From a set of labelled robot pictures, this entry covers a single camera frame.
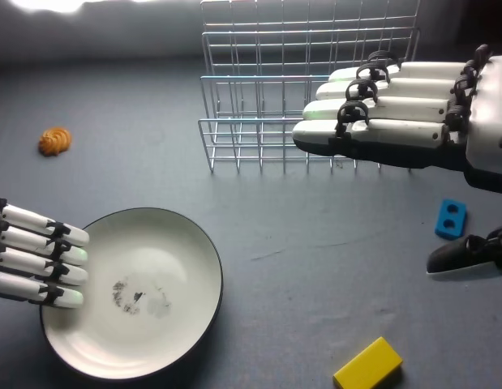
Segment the robotic hand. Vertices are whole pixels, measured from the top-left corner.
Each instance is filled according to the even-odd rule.
[[[502,193],[502,56],[486,45],[467,63],[400,64],[375,52],[365,65],[334,72],[316,96],[293,130],[303,151],[438,166]]]
[[[33,304],[77,308],[83,295],[58,286],[83,285],[88,273],[88,234],[0,199],[0,297]],[[35,276],[14,276],[7,271]]]

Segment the swirl-shaped pastry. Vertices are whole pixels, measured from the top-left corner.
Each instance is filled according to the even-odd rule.
[[[52,127],[40,137],[38,148],[44,156],[57,156],[68,150],[72,142],[71,133],[63,127]]]

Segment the silver wire basket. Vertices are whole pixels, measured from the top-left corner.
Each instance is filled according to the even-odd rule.
[[[418,47],[420,0],[203,0],[201,77],[206,117],[199,130],[215,162],[329,162],[296,148],[302,110],[334,70],[386,49],[404,61]]]

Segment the round plate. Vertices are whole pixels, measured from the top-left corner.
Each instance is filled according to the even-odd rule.
[[[175,212],[136,208],[85,229],[88,282],[76,310],[41,307],[54,351],[104,379],[152,374],[190,351],[221,303],[222,271],[206,233]]]

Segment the gray tablecloth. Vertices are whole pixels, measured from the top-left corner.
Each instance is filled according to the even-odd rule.
[[[52,66],[0,73],[0,196],[85,226],[129,207],[192,218],[220,252],[225,293],[209,337],[135,387],[331,388],[378,336],[404,358],[403,388],[502,388],[502,277],[426,275],[441,201],[466,203],[467,233],[502,224],[502,195],[460,173],[352,163],[219,164],[196,120],[198,62]],[[62,125],[58,158],[36,150]],[[38,308],[0,299],[0,388],[102,387],[66,368]]]

